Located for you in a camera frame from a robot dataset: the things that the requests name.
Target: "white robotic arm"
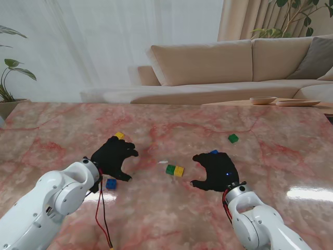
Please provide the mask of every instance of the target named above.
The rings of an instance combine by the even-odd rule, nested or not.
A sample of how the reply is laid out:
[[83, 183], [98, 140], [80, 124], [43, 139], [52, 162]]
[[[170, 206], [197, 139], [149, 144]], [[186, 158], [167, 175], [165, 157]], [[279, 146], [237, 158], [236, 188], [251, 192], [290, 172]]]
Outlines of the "white robotic arm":
[[281, 215], [264, 204], [246, 184], [230, 190], [226, 202], [235, 233], [245, 249], [311, 250], [284, 224]]
[[47, 249], [65, 216], [81, 206], [99, 177], [98, 169], [88, 159], [63, 171], [44, 174], [35, 188], [0, 219], [0, 249]]

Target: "gray cushion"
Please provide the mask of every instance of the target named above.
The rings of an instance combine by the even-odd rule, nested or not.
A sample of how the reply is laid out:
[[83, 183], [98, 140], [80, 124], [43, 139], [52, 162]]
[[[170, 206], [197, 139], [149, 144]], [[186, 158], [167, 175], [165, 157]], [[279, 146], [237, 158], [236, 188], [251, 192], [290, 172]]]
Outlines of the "gray cushion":
[[317, 79], [333, 67], [333, 39], [315, 37], [298, 69], [287, 79]]

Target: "blue block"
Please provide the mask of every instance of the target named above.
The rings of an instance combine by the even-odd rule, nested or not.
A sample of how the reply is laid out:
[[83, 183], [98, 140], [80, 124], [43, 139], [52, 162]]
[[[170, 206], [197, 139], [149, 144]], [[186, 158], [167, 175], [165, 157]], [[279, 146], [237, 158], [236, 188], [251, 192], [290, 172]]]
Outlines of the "blue block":
[[117, 187], [117, 180], [116, 179], [108, 179], [106, 181], [106, 188], [114, 190]]

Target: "robotic arm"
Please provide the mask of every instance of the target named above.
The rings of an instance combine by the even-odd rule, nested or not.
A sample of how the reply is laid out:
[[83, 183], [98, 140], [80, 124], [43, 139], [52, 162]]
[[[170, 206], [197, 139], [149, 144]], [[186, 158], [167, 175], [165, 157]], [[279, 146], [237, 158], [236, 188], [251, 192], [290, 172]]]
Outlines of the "robotic arm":
[[284, 224], [278, 211], [264, 204], [246, 182], [242, 184], [232, 186], [226, 194], [226, 202], [234, 231], [245, 249], [311, 250], [297, 233]]
[[0, 219], [0, 249], [45, 250], [60, 231], [65, 216], [83, 203], [88, 190], [98, 192], [100, 173], [128, 181], [121, 171], [123, 161], [138, 156], [133, 143], [116, 136], [63, 171], [50, 171]]
[[273, 207], [264, 204], [250, 190], [246, 182], [239, 184], [238, 172], [226, 153], [200, 154], [193, 160], [206, 169], [207, 179], [191, 181], [192, 185], [206, 191], [224, 192], [226, 212], [230, 212], [234, 231], [245, 249], [311, 250], [284, 224]]
[[34, 189], [0, 219], [0, 247], [5, 250], [47, 249], [65, 216], [83, 203], [99, 180], [93, 162], [83, 159], [63, 171], [44, 174]]

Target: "plant pot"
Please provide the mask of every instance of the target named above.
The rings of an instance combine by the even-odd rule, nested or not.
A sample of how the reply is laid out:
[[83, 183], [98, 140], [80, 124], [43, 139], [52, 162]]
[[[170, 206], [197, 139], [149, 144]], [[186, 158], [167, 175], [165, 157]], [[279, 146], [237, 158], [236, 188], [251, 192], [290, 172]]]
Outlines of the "plant pot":
[[10, 103], [0, 103], [0, 117], [4, 120], [9, 116], [9, 114], [14, 110], [14, 108], [23, 102], [30, 102], [28, 99], [17, 99], [16, 102]]

